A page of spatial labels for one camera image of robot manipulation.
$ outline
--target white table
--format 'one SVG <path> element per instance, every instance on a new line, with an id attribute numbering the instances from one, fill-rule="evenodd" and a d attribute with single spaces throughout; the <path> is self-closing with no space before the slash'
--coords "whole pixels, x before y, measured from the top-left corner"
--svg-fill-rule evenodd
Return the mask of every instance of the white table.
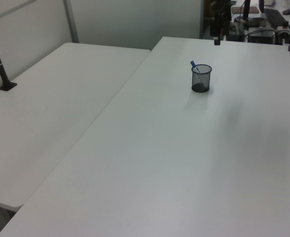
<path id="1" fill-rule="evenodd" d="M 0 91 L 0 206 L 17 211 L 149 54 L 66 43 Z"/>
<path id="2" fill-rule="evenodd" d="M 209 92 L 191 90 L 191 60 L 213 67 Z M 290 52 L 163 38 L 11 236 L 290 237 Z"/>

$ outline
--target table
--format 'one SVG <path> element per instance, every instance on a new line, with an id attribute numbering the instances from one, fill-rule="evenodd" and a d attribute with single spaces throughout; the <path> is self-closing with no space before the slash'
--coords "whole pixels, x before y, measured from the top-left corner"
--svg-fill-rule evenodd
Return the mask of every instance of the table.
<path id="1" fill-rule="evenodd" d="M 148 54 L 66 43 L 0 91 L 0 207 L 26 202 Z"/>
<path id="2" fill-rule="evenodd" d="M 243 0 L 237 0 L 236 2 L 236 6 L 241 6 L 243 4 Z M 258 4 L 259 0 L 252 0 L 251 1 L 251 6 L 256 6 L 259 9 L 259 4 Z M 278 10 L 281 14 L 284 10 L 286 10 L 285 7 L 282 7 L 282 0 L 276 0 L 275 3 L 272 6 L 264 6 L 264 8 L 271 8 L 271 9 L 276 9 Z M 286 19 L 289 22 L 290 25 L 290 15 L 283 15 L 284 19 Z M 254 17 L 262 17 L 267 19 L 266 15 L 264 13 L 261 13 L 259 11 L 258 14 L 249 14 L 249 17 L 254 18 Z"/>
<path id="3" fill-rule="evenodd" d="M 213 67 L 209 92 L 191 60 Z M 9 236 L 290 237 L 290 52 L 164 37 Z"/>

